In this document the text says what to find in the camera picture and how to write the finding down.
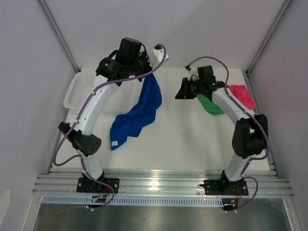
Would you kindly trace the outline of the blue towel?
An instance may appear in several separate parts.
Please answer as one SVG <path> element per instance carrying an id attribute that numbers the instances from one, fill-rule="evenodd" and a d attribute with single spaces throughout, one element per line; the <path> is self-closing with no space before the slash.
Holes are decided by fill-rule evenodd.
<path id="1" fill-rule="evenodd" d="M 138 137 L 145 126 L 155 121 L 156 111 L 161 104 L 159 84 L 154 74 L 150 74 L 144 79 L 137 104 L 128 113 L 116 116 L 110 128 L 111 150 L 122 146 L 128 137 Z"/>

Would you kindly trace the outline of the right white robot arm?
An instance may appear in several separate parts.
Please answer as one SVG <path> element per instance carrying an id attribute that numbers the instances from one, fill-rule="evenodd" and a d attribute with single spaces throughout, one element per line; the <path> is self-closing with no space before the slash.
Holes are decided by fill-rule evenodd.
<path id="1" fill-rule="evenodd" d="M 261 160 L 260 154 L 268 146 L 268 124 L 265 115 L 257 115 L 245 107 L 232 94 L 223 81 L 217 81 L 212 66 L 185 66 L 189 76 L 183 78 L 176 99 L 189 100 L 203 95 L 220 107 L 234 124 L 231 145 L 233 157 L 221 174 L 225 179 L 220 181 L 220 190 L 231 194 L 237 189 L 237 181 L 249 163 Z"/>

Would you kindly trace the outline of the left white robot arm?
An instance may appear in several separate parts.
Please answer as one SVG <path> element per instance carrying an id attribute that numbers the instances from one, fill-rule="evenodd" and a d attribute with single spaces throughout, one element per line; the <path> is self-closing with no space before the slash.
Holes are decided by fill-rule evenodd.
<path id="1" fill-rule="evenodd" d="M 130 76 L 144 75 L 152 70 L 148 54 L 142 42 L 123 38 L 119 49 L 103 58 L 95 71 L 95 78 L 83 104 L 69 122 L 61 122 L 58 129 L 81 157 L 88 176 L 87 186 L 93 192 L 104 188 L 103 169 L 96 152 L 102 143 L 93 134 L 95 124 L 110 97 L 123 80 Z"/>

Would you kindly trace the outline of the green towel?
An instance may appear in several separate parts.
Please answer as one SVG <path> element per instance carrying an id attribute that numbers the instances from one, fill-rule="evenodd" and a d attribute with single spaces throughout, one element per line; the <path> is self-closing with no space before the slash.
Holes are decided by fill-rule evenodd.
<path id="1" fill-rule="evenodd" d="M 197 95 L 197 99 L 201 103 L 202 107 L 211 115 L 219 116 L 225 114 L 224 111 L 217 106 L 215 103 L 211 102 L 207 97 L 202 94 Z"/>

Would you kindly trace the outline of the white plastic basket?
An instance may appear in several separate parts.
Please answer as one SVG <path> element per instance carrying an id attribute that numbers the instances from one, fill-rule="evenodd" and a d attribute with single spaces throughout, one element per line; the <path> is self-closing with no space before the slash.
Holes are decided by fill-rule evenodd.
<path id="1" fill-rule="evenodd" d="M 75 74 L 64 97 L 64 107 L 67 109 L 78 109 L 90 91 L 94 78 L 94 73 L 79 72 Z"/>

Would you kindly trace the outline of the pink towel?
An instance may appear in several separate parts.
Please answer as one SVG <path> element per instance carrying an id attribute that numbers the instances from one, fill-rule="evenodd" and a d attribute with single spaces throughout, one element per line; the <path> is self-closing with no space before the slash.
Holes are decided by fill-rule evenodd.
<path id="1" fill-rule="evenodd" d="M 254 102 L 245 85 L 228 85 L 227 88 L 247 109 L 253 110 L 257 104 Z"/>

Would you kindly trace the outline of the left aluminium corner post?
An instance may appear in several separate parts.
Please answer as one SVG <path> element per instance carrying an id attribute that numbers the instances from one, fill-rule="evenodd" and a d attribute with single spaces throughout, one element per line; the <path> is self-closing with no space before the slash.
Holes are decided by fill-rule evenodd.
<path id="1" fill-rule="evenodd" d="M 41 8 L 41 11 L 46 18 L 55 38 L 57 39 L 64 55 L 66 56 L 68 62 L 70 63 L 71 67 L 73 70 L 78 73 L 80 72 L 80 69 L 77 65 L 77 62 L 75 58 L 73 57 L 73 54 L 71 53 L 71 50 L 68 46 L 67 41 L 65 40 L 56 20 L 55 17 L 53 16 L 53 13 L 51 12 L 48 3 L 46 0 L 37 0 L 38 6 Z"/>

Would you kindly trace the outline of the aluminium corner post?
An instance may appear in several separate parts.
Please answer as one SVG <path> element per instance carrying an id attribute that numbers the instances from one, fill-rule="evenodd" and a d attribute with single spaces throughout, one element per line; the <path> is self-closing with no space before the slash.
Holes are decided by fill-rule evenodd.
<path id="1" fill-rule="evenodd" d="M 290 10 L 291 6 L 293 5 L 294 0 L 284 0 L 282 2 L 281 7 L 279 8 L 274 20 L 270 24 L 269 29 L 267 30 L 265 37 L 263 38 L 257 52 L 253 56 L 252 61 L 250 62 L 245 74 L 249 77 L 258 64 L 259 60 L 261 59 L 263 53 L 265 52 L 266 48 L 268 47 L 269 43 L 273 39 L 275 33 L 279 29 L 281 23 L 283 22 L 285 16 L 287 15 L 288 11 Z"/>
<path id="2" fill-rule="evenodd" d="M 80 69 L 77 65 L 77 62 L 75 58 L 73 57 L 73 54 L 71 53 L 71 50 L 68 46 L 67 41 L 65 40 L 56 20 L 55 17 L 53 16 L 53 13 L 51 12 L 48 3 L 46 0 L 37 0 L 38 6 L 41 8 L 41 11 L 46 18 L 55 38 L 57 39 L 64 55 L 66 56 L 68 62 L 70 63 L 71 67 L 73 70 L 78 73 L 80 72 Z"/>

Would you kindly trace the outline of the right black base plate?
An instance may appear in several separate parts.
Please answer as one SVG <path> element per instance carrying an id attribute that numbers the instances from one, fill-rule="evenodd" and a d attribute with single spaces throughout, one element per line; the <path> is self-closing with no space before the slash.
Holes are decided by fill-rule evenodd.
<path id="1" fill-rule="evenodd" d="M 248 196 L 248 187 L 245 180 L 204 180 L 199 186 L 204 188 L 206 195 Z"/>

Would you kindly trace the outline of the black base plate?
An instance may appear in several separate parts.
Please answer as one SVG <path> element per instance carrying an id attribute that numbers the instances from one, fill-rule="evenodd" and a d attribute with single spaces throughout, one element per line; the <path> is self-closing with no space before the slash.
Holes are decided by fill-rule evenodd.
<path id="1" fill-rule="evenodd" d="M 113 188 L 115 193 L 118 193 L 119 178 L 105 178 L 103 183 Z M 76 192 L 78 193 L 112 193 L 111 189 L 107 186 L 98 184 L 88 178 L 79 178 L 77 183 Z"/>
<path id="2" fill-rule="evenodd" d="M 248 187 L 245 180 L 204 180 L 199 186 L 204 188 L 206 195 L 248 196 Z"/>

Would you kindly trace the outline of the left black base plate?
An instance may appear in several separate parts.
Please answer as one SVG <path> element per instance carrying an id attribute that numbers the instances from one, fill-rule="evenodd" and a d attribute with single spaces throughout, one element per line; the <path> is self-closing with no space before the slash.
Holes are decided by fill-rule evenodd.
<path id="1" fill-rule="evenodd" d="M 103 183 L 113 188 L 115 193 L 118 193 L 119 178 L 105 178 Z M 111 189 L 107 186 L 98 184 L 88 178 L 79 178 L 77 183 L 76 192 L 78 193 L 112 193 Z"/>

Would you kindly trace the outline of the right aluminium corner post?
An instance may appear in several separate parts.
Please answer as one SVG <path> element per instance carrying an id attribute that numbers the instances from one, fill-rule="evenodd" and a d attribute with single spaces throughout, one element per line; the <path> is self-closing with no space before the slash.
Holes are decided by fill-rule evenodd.
<path id="1" fill-rule="evenodd" d="M 263 53 L 265 52 L 266 48 L 268 47 L 269 43 L 273 39 L 275 33 L 279 29 L 281 23 L 283 22 L 285 16 L 287 15 L 288 11 L 290 10 L 291 6 L 293 5 L 294 0 L 284 0 L 282 2 L 281 7 L 279 8 L 274 20 L 270 24 L 269 29 L 267 30 L 265 37 L 263 38 L 257 52 L 253 56 L 252 61 L 250 62 L 245 74 L 249 77 L 258 64 L 259 60 L 261 59 Z"/>

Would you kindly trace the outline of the aluminium front rail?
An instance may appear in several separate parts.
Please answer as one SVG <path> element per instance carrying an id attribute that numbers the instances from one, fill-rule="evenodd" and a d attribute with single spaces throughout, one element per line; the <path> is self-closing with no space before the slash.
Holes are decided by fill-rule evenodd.
<path id="1" fill-rule="evenodd" d="M 204 180 L 217 180 L 221 174 L 219 170 L 106 169 L 104 172 L 107 178 L 120 180 L 119 195 L 167 197 L 203 196 L 205 191 L 199 185 Z M 275 171 L 249 171 L 248 174 L 258 181 L 247 179 L 250 195 L 257 189 L 257 198 L 294 197 L 289 180 L 278 178 Z M 51 168 L 48 174 L 37 176 L 32 192 L 75 194 L 80 177 L 80 168 Z"/>

